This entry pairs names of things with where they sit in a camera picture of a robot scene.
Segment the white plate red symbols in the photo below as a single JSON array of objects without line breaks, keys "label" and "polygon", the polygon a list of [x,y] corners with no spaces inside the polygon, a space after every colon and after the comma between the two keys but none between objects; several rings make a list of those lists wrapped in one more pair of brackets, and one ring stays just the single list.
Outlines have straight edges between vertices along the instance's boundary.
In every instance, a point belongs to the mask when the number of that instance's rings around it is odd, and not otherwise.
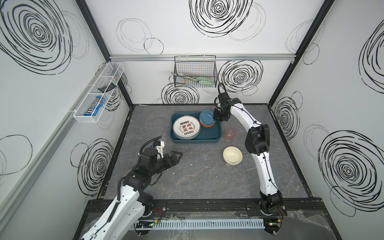
[{"label": "white plate red symbols", "polygon": [[191,140],[200,133],[201,124],[195,117],[181,116],[173,123],[172,130],[178,139]]}]

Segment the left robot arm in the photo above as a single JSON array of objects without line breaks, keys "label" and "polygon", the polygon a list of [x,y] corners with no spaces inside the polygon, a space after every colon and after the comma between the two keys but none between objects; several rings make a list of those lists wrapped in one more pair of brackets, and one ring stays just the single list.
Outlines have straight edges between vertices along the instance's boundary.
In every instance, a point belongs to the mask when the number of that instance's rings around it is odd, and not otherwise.
[{"label": "left robot arm", "polygon": [[121,240],[153,208],[153,196],[145,193],[152,177],[179,164],[183,153],[163,153],[165,142],[156,137],[142,145],[132,170],[118,181],[117,195],[102,216],[81,237],[82,240]]}]

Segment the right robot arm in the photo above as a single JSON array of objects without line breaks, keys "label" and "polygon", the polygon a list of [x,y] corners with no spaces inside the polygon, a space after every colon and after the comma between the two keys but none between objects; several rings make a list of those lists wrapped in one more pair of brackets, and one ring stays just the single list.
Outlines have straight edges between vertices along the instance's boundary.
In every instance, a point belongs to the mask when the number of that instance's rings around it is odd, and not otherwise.
[{"label": "right robot arm", "polygon": [[256,120],[237,98],[230,98],[227,92],[215,98],[214,120],[228,121],[231,116],[247,131],[245,147],[253,157],[260,181],[260,208],[270,216],[283,207],[283,196],[273,176],[270,163],[270,128]]}]

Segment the blue bowl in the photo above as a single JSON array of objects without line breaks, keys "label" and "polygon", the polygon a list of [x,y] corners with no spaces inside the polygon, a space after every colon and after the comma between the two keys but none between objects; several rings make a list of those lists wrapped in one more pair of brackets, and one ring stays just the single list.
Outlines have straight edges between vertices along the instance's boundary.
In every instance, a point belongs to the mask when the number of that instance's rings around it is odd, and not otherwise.
[{"label": "blue bowl", "polygon": [[200,123],[203,123],[205,125],[212,125],[213,123],[216,123],[213,116],[214,114],[210,110],[202,111],[199,116]]}]

